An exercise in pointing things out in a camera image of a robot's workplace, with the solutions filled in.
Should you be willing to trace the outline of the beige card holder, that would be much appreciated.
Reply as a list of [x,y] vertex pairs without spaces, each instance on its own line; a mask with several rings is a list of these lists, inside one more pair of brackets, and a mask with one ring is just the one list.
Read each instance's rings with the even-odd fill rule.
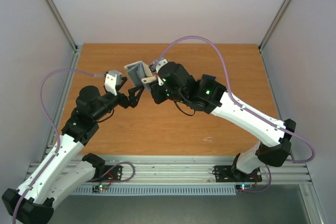
[[124,70],[135,87],[143,86],[149,92],[151,91],[150,83],[157,80],[157,77],[151,71],[150,66],[143,61],[125,65]]

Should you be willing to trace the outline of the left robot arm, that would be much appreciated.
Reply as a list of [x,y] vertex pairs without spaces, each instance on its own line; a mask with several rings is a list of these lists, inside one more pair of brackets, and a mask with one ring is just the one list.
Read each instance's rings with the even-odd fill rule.
[[106,166],[105,160],[93,153],[86,154],[67,174],[61,173],[94,136],[99,123],[112,117],[115,107],[138,105],[144,87],[129,89],[125,95],[119,90],[126,81],[126,77],[107,74],[104,95],[95,86],[80,90],[76,107],[51,151],[18,188],[3,193],[2,201],[13,223],[48,223],[57,206],[83,183],[97,182],[93,190],[101,193],[112,182],[121,181],[121,164]]

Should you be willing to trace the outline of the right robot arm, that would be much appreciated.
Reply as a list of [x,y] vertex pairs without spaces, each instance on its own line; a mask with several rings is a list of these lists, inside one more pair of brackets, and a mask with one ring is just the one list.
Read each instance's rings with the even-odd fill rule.
[[226,119],[246,130],[258,139],[256,145],[236,155],[230,175],[236,181],[249,176],[266,164],[280,167],[290,154],[291,135],[296,123],[271,118],[234,95],[213,76],[203,75],[195,80],[179,63],[161,60],[155,67],[158,79],[150,84],[156,104],[166,100],[176,105],[184,104],[197,112],[204,112]]

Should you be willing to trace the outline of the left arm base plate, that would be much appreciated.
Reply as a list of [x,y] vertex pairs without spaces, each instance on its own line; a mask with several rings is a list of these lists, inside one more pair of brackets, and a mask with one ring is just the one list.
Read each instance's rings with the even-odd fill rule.
[[88,180],[88,182],[109,182],[112,181],[120,181],[122,178],[122,165],[118,165],[116,167],[112,165],[107,165],[104,168],[103,174],[104,176],[100,178],[93,178],[91,180]]

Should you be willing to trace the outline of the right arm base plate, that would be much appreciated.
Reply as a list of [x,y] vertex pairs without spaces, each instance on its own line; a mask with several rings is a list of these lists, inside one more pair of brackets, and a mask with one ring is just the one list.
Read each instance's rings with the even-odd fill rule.
[[212,174],[215,176],[217,183],[262,182],[262,176],[259,168],[253,170],[250,174],[245,174],[240,171],[233,173],[230,165],[216,165],[213,167]]

